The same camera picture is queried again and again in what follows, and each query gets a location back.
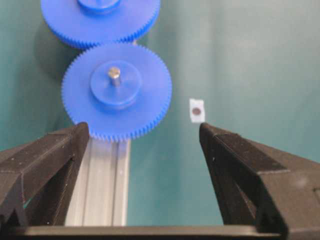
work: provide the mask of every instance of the small white sticker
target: small white sticker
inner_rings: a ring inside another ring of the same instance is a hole
[[[201,99],[189,99],[190,118],[192,123],[203,123],[206,121],[205,102]]]

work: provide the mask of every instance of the plastic gear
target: plastic gear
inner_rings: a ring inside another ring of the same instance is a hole
[[[77,49],[133,42],[154,25],[160,6],[161,0],[41,0],[49,28]]]
[[[111,68],[120,71],[112,84]],[[91,48],[69,66],[62,81],[64,107],[77,124],[87,122],[96,139],[138,138],[164,118],[172,96],[165,63],[149,49],[129,43]]]

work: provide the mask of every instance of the teal surface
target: teal surface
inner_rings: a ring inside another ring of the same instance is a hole
[[[320,1],[163,0],[141,43],[172,76],[164,121],[134,140],[129,225],[222,224],[189,98],[206,121],[320,162]],[[37,0],[0,0],[0,150],[71,125],[60,84],[79,53]]]

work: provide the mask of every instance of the spur gear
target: spur gear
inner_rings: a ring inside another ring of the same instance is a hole
[[[121,142],[151,131],[166,115],[170,73],[149,49],[129,43],[91,48],[69,66],[62,81],[64,107],[96,139]]]
[[[133,42],[156,22],[160,5],[161,0],[41,0],[49,28],[77,49]]]

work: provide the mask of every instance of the metal shaft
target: metal shaft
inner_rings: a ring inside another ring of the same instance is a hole
[[[108,76],[113,86],[117,87],[121,84],[120,69],[113,66],[108,71]]]

